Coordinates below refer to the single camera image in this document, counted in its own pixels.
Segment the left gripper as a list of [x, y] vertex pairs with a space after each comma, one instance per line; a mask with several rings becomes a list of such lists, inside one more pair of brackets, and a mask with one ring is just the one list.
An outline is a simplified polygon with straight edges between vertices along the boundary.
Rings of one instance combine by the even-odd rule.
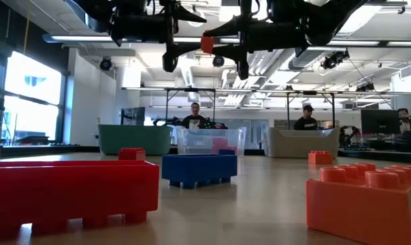
[[162, 1], [163, 11], [160, 14], [147, 14], [146, 1], [112, 1], [110, 19], [110, 37], [121, 45], [124, 40], [137, 42], [154, 42], [166, 45], [163, 55], [163, 69], [173, 72], [179, 57], [201, 48], [201, 43], [174, 43], [174, 18], [190, 22], [206, 23], [207, 20], [197, 16], [175, 1]]

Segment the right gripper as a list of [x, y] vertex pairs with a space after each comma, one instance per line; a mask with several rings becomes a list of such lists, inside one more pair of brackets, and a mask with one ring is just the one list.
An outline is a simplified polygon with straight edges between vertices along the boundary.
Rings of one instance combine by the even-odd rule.
[[215, 29], [207, 30], [204, 37], [239, 35], [240, 44], [215, 46], [212, 54], [237, 61], [237, 73], [241, 79], [249, 74], [246, 55], [250, 52], [308, 46], [309, 6], [303, 0], [267, 1], [267, 19], [254, 19], [252, 2], [239, 1], [240, 15]]

